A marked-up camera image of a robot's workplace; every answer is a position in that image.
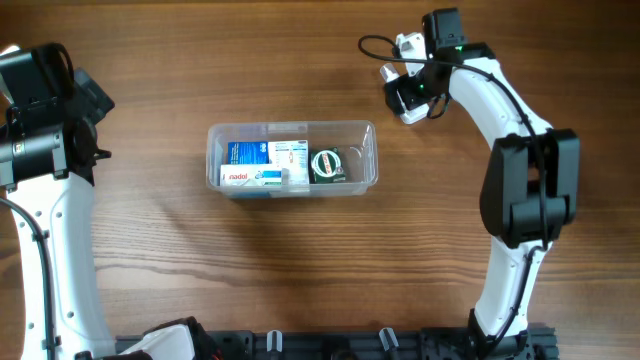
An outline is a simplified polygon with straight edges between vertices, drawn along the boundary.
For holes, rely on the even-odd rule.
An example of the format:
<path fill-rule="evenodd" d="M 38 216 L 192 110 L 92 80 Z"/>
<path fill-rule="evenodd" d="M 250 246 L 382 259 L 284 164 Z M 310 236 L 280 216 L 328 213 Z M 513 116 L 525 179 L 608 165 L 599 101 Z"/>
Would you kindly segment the white medicine carton box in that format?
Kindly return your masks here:
<path fill-rule="evenodd" d="M 292 192 L 307 192 L 310 185 L 309 143 L 307 140 L 268 143 L 271 164 L 282 171 L 282 185 Z"/>

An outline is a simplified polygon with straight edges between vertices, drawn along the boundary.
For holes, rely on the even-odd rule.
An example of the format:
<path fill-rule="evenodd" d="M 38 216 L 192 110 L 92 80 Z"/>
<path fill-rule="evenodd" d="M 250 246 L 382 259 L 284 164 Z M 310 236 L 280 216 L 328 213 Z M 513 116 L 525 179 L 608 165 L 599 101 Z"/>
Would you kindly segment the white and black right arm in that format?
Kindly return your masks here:
<path fill-rule="evenodd" d="M 491 236 L 489 267 L 471 310 L 470 359 L 535 352 L 527 310 L 539 267 L 576 214 L 580 141 L 555 129 L 516 94 L 485 43 L 471 43 L 455 8 L 434 10 L 422 29 L 392 40 L 380 72 L 385 101 L 405 124 L 467 111 L 491 149 L 479 197 Z"/>

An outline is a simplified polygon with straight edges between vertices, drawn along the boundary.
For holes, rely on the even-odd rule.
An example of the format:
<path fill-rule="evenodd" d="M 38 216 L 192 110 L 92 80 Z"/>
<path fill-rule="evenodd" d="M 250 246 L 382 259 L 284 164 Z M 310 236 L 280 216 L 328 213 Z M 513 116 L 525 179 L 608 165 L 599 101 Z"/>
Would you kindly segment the blue printed carton box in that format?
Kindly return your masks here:
<path fill-rule="evenodd" d="M 269 164 L 268 143 L 229 142 L 227 163 L 231 165 Z"/>

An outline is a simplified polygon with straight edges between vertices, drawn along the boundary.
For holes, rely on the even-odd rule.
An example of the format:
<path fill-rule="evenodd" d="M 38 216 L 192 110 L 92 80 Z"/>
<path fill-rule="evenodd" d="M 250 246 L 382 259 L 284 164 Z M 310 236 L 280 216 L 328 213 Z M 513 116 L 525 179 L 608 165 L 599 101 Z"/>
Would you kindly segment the green round-logo carton box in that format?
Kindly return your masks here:
<path fill-rule="evenodd" d="M 311 155 L 311 175 L 315 184 L 346 181 L 343 161 L 337 147 L 322 149 Z"/>

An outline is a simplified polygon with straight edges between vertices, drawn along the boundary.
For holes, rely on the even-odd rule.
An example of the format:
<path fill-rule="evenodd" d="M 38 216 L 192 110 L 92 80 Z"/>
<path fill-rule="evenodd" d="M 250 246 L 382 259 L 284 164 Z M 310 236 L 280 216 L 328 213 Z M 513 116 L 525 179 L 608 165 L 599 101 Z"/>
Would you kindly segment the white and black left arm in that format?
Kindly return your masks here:
<path fill-rule="evenodd" d="M 110 151 L 96 126 L 114 101 L 60 43 L 1 53 L 2 205 L 19 237 L 25 359 L 214 359 L 218 346 L 193 317 L 144 332 L 117 351 L 92 252 L 93 168 Z"/>

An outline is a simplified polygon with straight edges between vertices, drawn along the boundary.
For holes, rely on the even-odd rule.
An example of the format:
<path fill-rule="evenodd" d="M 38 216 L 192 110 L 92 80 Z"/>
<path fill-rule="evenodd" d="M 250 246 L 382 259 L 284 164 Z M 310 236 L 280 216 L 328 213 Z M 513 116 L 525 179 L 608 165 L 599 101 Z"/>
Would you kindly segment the white spray bottle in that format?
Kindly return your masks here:
<path fill-rule="evenodd" d="M 385 81 L 385 103 L 394 115 L 407 125 L 427 116 L 430 98 L 419 80 L 408 74 L 400 75 L 391 63 L 383 65 L 380 73 Z"/>

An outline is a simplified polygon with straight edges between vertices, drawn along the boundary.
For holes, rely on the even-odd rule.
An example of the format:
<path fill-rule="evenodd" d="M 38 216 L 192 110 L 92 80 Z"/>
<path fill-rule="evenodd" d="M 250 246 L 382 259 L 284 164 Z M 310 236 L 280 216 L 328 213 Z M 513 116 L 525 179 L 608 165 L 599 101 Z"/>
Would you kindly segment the white red toothpaste box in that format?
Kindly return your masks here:
<path fill-rule="evenodd" d="M 219 183 L 225 187 L 266 187 L 282 184 L 282 170 L 272 164 L 225 164 Z"/>

